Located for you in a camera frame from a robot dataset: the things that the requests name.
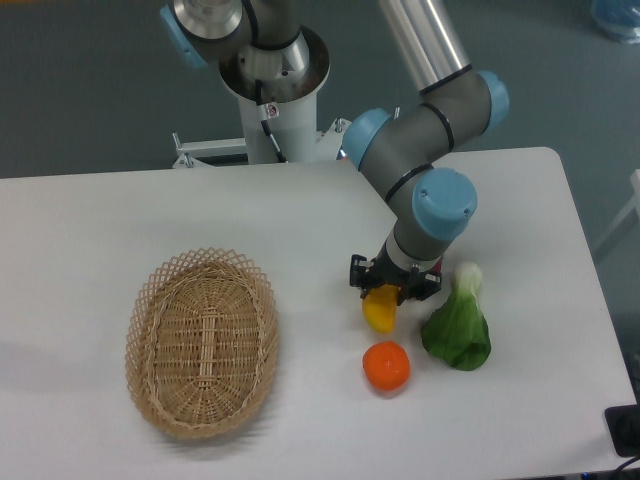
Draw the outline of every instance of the wicker basket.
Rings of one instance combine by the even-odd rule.
[[[127,335],[131,398],[178,438],[205,438],[248,420],[276,365],[271,285],[234,251],[190,251],[163,264],[140,292]]]

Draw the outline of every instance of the cable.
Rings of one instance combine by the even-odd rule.
[[[632,463],[636,463],[637,461],[640,461],[640,455],[636,455],[635,457],[633,457],[631,460],[627,460],[626,462],[624,462],[622,465],[620,465],[618,468],[616,468],[612,473],[611,476],[609,477],[609,480],[618,480],[620,478],[620,475],[622,473],[622,470],[624,470],[625,468],[627,468],[629,465],[631,465]]]
[[[256,105],[258,107],[261,107],[262,105],[264,105],[264,101],[262,100],[262,82],[260,80],[256,80],[255,97],[256,97]],[[271,140],[271,145],[273,145],[273,149],[276,152],[276,157],[278,158],[278,162],[287,163],[287,159],[282,153],[282,150],[280,150],[280,146],[276,141],[276,137],[274,137],[273,133],[271,132],[271,127],[269,127],[269,122],[266,119],[261,120],[260,125],[262,125],[262,131],[264,132],[264,134],[269,138],[269,140]]]

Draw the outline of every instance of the yellow object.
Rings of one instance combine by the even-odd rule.
[[[396,323],[396,307],[400,288],[383,285],[374,288],[362,300],[362,313],[367,323],[378,333],[391,333]]]

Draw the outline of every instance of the green vegetable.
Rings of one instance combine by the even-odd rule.
[[[481,282],[478,265],[459,265],[451,295],[420,330],[427,352],[457,370],[475,370],[491,353],[489,327],[478,305]]]

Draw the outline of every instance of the orange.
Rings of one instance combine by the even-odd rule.
[[[392,341],[370,347],[362,357],[362,368],[371,385],[385,392],[400,388],[411,375],[407,352]]]

